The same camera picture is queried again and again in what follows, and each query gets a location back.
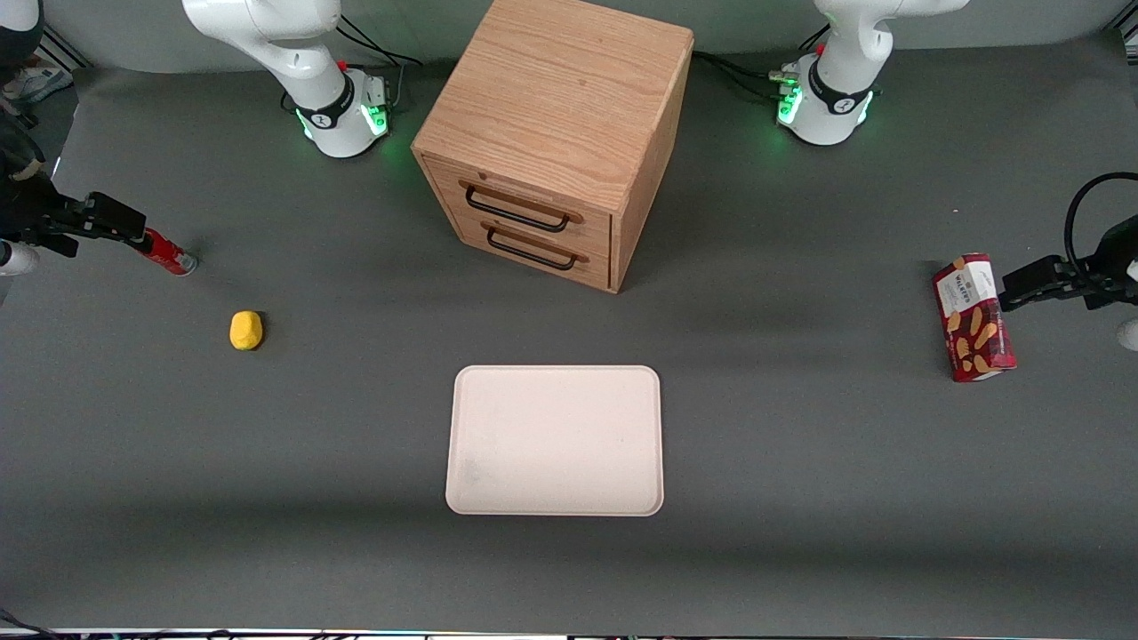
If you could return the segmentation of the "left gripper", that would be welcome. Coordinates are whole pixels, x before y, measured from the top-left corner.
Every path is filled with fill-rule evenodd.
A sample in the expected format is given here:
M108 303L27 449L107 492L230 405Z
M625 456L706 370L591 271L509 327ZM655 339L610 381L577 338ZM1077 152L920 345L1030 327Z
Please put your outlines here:
M1137 216L1130 216L1110 227L1097 244L1096 251L1078 259L1074 247L1077 214L1065 216L1065 254L1077 271L1077 279L1085 285L1085 297L1113 303L1135 304L1135 254L1137 254ZM1003 276L1004 292L999 294L1003 312L1046 300L1081 297L1080 288L1067 281L1067 262L1061 256L1033 260L1028 266Z

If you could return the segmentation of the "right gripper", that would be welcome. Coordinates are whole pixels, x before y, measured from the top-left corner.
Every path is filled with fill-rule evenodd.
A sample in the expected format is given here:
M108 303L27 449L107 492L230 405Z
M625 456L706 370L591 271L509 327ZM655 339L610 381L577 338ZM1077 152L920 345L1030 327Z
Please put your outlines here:
M1 276L36 270L38 248L76 259L80 244L73 235L82 224L83 211L84 230L93 236L118 243L142 243L146 238L147 216L106 194L91 192L86 199L75 199L61 195L42 174L25 180L5 177Z

